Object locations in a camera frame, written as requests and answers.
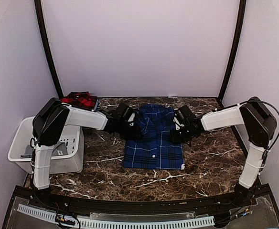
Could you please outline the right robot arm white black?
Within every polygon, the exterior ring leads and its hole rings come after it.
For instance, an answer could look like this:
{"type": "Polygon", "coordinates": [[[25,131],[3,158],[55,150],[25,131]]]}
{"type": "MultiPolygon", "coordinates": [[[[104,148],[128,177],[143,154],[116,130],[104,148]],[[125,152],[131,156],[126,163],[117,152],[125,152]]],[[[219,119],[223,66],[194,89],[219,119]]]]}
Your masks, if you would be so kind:
{"type": "Polygon", "coordinates": [[[279,138],[279,110],[272,104],[251,97],[249,100],[196,116],[188,106],[175,111],[175,127],[170,141],[175,144],[190,142],[204,132],[225,127],[244,128],[248,145],[247,156],[238,185],[250,189],[264,169],[268,153],[279,138]]]}

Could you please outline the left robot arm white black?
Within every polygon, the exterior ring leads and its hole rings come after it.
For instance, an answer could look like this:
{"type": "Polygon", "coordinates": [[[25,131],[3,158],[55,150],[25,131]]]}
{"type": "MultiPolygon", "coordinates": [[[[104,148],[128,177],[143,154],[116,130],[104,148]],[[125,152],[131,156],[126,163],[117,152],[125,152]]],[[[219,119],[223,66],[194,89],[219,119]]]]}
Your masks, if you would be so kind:
{"type": "Polygon", "coordinates": [[[86,110],[50,99],[32,121],[32,182],[39,190],[35,200],[44,208],[54,204],[45,189],[50,174],[81,172],[84,160],[83,128],[118,133],[125,140],[138,140],[142,132],[137,112],[124,103],[109,112],[86,110]]]}

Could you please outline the blue plaid long sleeve shirt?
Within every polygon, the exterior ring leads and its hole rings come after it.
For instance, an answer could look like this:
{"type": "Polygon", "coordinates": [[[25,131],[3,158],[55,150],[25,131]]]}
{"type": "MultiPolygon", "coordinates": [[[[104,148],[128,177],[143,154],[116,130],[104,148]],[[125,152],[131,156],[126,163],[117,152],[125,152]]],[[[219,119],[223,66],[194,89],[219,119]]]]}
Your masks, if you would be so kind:
{"type": "Polygon", "coordinates": [[[184,170],[181,144],[171,142],[175,130],[174,109],[158,104],[144,104],[138,110],[139,140],[126,141],[123,167],[184,170]]]}

